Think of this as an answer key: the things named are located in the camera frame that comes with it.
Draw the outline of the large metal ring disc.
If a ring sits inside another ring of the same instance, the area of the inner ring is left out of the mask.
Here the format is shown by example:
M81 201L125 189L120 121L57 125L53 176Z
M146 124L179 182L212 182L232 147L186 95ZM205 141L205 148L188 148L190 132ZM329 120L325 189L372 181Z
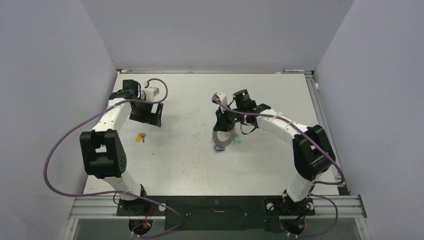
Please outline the large metal ring disc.
M221 147L227 147L233 142L234 137L236 136L236 129L233 128L228 132L224 131L212 131L211 143L213 145L218 145Z

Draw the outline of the small silver key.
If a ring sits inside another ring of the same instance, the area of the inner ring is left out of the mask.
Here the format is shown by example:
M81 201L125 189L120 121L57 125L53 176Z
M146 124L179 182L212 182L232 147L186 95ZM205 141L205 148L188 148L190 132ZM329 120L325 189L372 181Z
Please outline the small silver key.
M146 134L145 134L145 133L140 133L140 134L139 134L139 140L140 140L142 143L144 143L144 142L145 142L145 136L146 136Z

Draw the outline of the green key tag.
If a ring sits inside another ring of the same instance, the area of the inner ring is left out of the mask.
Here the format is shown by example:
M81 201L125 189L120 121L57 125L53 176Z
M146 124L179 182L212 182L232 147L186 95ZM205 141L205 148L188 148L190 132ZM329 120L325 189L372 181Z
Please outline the green key tag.
M240 139L240 138L235 137L235 138L233 138L233 142L234 142L235 144L240 144L242 141L241 141L241 139Z

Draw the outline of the blue key tag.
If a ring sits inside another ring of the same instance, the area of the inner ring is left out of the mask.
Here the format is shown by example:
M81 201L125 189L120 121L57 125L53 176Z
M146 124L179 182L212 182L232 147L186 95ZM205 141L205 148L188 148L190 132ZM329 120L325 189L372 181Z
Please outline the blue key tag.
M215 152L224 152L225 151L225 147L224 146L221 146L221 145L218 145L218 144L215 144L213 146L213 150Z

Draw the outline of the yellow key tag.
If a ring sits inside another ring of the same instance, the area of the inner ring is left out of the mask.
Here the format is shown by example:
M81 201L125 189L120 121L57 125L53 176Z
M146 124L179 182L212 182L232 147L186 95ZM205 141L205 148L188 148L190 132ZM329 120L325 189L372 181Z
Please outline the yellow key tag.
M141 134L141 133L139 133L138 135L137 135L137 137L135 138L135 141L136 142L140 142L140 141L142 141L143 140L143 135Z

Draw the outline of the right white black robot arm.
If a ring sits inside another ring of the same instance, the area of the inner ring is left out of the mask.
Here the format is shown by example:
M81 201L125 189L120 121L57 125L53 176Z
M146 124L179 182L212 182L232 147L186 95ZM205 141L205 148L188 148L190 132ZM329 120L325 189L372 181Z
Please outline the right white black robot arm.
M215 145L222 148L228 146L235 138L236 124L240 124L267 131L292 146L296 175L283 192L282 207L289 214L297 213L320 176L335 162L334 151L324 128L290 120L269 105L256 103L246 89L233 94L234 109L222 92L216 92L211 101L218 105L216 123L212 129Z

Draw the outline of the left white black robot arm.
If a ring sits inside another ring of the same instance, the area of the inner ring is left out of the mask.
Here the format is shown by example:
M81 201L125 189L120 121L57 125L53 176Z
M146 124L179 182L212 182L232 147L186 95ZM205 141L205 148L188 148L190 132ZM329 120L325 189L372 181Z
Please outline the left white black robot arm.
M90 130L80 134L79 141L85 172L108 183L119 194L118 206L136 215L152 209L147 192L127 171L127 155L119 132L126 119L160 128L163 103L156 101L159 88L125 79L122 88L111 93L107 111Z

